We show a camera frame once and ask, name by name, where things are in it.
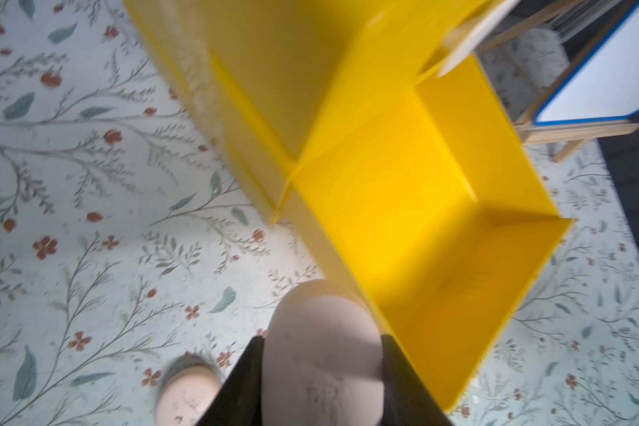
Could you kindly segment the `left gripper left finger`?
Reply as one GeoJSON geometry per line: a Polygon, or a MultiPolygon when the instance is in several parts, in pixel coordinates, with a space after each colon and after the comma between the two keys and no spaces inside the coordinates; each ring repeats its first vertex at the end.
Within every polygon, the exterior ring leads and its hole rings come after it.
{"type": "Polygon", "coordinates": [[[253,337],[197,426],[259,426],[264,338],[253,337]]]}

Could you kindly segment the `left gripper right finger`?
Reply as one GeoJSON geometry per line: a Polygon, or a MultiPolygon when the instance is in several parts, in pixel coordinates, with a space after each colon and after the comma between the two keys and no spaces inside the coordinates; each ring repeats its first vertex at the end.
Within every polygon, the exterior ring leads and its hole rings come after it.
{"type": "Polygon", "coordinates": [[[450,426],[392,335],[381,336],[384,403],[381,425],[450,426]]]}

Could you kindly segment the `yellow drawer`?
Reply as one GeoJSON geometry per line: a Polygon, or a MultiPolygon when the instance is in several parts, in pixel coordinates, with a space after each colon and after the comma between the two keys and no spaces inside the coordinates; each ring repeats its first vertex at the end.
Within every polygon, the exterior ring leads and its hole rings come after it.
{"type": "Polygon", "coordinates": [[[472,57],[303,167],[282,211],[446,412],[571,225],[472,57]]]}

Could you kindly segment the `yellow three-drawer cabinet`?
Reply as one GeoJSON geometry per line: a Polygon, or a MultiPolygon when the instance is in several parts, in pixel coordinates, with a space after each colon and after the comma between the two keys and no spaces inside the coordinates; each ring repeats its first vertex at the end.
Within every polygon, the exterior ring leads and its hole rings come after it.
{"type": "Polygon", "coordinates": [[[275,222],[303,166],[411,89],[488,1],[129,1],[147,53],[275,222]]]}

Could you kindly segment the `small wooden easel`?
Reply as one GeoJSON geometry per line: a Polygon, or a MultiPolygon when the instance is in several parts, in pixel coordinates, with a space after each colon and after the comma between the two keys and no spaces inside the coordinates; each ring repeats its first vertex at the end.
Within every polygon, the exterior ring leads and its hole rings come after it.
{"type": "Polygon", "coordinates": [[[555,90],[556,84],[570,76],[566,52],[557,33],[546,24],[579,6],[579,1],[553,1],[525,19],[509,16],[475,49],[521,143],[566,144],[557,153],[550,154],[556,163],[561,163],[591,140],[619,137],[639,130],[639,124],[627,119],[548,126],[534,122],[537,110],[555,90]]]}

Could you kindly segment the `white board blue frame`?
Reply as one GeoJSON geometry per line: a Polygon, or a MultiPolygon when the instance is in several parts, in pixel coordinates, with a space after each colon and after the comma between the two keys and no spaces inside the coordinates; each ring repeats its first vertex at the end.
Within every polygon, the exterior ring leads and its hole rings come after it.
{"type": "Polygon", "coordinates": [[[624,1],[538,101],[532,121],[538,126],[588,124],[638,112],[639,1],[624,1]]]}

